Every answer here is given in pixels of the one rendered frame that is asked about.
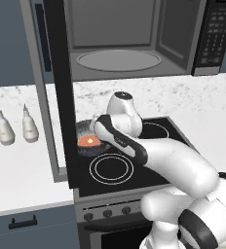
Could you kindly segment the dark bowl with waffle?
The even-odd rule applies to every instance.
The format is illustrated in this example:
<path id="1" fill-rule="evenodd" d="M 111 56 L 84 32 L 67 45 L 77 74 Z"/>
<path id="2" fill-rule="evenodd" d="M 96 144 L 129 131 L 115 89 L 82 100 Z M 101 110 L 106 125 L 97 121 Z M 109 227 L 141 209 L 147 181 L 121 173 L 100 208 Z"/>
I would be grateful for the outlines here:
<path id="1" fill-rule="evenodd" d="M 100 141 L 90 130 L 90 120 L 83 120 L 76 124 L 78 153 L 84 157 L 95 157 L 105 153 L 110 145 Z"/>

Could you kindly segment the grey black microwave door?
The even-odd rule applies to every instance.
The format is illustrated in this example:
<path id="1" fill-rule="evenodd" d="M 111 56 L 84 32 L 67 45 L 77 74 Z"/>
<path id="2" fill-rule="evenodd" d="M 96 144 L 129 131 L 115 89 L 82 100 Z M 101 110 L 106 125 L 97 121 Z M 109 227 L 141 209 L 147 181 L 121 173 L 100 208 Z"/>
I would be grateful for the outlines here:
<path id="1" fill-rule="evenodd" d="M 75 105 L 66 33 L 64 0 L 19 0 L 19 3 L 53 177 L 56 182 L 66 181 L 71 189 L 75 189 L 79 186 L 79 177 L 76 172 L 78 169 L 77 134 L 75 129 Z M 62 148 L 65 158 L 64 168 L 58 165 L 57 160 L 57 148 L 44 80 L 44 75 L 47 72 L 44 68 L 39 28 L 35 12 L 36 4 L 42 4 L 44 9 L 49 54 L 52 64 L 52 71 L 50 73 L 54 76 Z"/>

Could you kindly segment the black and grey microwave oven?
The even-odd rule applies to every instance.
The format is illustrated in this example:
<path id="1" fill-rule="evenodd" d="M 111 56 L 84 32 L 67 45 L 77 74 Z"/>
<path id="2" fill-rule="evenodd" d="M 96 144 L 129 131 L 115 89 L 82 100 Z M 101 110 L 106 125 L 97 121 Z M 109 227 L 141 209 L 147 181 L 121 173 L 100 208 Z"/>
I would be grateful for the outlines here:
<path id="1" fill-rule="evenodd" d="M 226 73 L 226 0 L 64 0 L 74 81 Z M 102 72 L 84 53 L 131 50 L 158 55 L 156 67 Z"/>

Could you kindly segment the blue-grey drawer front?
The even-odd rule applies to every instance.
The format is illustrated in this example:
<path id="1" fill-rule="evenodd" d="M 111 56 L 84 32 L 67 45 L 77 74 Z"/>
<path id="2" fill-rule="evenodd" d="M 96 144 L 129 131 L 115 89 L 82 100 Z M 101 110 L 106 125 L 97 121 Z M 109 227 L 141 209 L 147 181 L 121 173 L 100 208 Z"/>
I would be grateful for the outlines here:
<path id="1" fill-rule="evenodd" d="M 10 230 L 8 225 L 31 220 L 36 226 Z M 80 249 L 73 205 L 0 216 L 0 249 Z"/>

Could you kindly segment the white squeeze bottle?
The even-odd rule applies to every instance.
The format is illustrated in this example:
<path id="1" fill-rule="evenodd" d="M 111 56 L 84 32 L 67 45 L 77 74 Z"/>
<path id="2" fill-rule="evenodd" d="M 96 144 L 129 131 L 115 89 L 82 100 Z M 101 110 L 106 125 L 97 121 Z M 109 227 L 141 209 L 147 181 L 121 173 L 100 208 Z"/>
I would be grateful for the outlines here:
<path id="1" fill-rule="evenodd" d="M 39 139 L 39 131 L 26 106 L 23 106 L 22 133 L 28 143 L 34 143 Z"/>
<path id="2" fill-rule="evenodd" d="M 4 146 L 12 145 L 15 142 L 15 133 L 9 123 L 4 117 L 0 109 L 0 142 Z"/>

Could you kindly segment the stainless steel oven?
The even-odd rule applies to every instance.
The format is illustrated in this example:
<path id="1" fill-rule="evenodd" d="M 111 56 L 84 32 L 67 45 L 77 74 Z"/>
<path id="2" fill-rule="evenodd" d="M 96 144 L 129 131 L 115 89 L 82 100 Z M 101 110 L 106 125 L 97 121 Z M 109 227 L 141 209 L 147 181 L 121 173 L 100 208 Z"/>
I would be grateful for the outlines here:
<path id="1" fill-rule="evenodd" d="M 153 186 L 97 196 L 80 196 L 79 190 L 75 189 L 74 205 L 80 249 L 113 249 L 114 245 L 119 249 L 123 249 L 123 247 L 118 244 L 117 237 L 120 236 L 120 241 L 127 244 L 131 236 L 136 235 L 139 232 L 137 238 L 133 240 L 135 242 L 133 249 L 138 249 L 140 241 L 150 231 L 152 223 L 148 227 L 113 232 L 86 231 L 85 226 L 93 224 L 106 225 L 111 222 L 120 224 L 137 220 L 148 221 L 141 214 L 140 200 L 145 194 L 160 190 L 164 187 L 165 185 Z M 128 215 L 122 213 L 122 209 L 125 206 L 129 206 L 132 210 Z M 105 218 L 103 216 L 103 212 L 107 209 L 112 211 L 112 216 L 110 218 Z M 90 222 L 84 219 L 86 213 L 94 214 L 94 218 Z"/>

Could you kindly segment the grey microwave turntable plate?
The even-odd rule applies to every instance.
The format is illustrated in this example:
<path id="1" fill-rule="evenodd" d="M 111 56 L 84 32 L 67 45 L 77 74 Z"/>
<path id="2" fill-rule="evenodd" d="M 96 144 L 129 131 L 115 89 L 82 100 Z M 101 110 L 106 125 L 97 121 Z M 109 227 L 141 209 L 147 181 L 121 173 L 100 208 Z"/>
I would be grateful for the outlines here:
<path id="1" fill-rule="evenodd" d="M 102 72 L 132 72 L 156 67 L 162 59 L 153 53 L 131 50 L 105 50 L 84 53 L 77 63 L 85 68 Z"/>

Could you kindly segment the black glass hob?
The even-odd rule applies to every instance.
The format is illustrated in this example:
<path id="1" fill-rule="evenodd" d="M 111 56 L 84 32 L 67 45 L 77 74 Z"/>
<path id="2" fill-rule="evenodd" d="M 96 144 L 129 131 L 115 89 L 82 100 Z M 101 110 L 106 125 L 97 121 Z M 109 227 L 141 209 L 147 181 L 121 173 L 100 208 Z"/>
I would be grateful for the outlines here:
<path id="1" fill-rule="evenodd" d="M 85 139 L 92 138 L 90 120 L 76 124 L 78 134 L 78 154 L 80 197 L 98 196 L 121 191 L 164 186 L 169 182 L 158 173 L 139 166 L 131 157 L 107 143 L 96 147 L 85 147 Z M 194 146 L 179 130 L 170 117 L 144 119 L 141 139 L 171 138 L 194 149 Z"/>

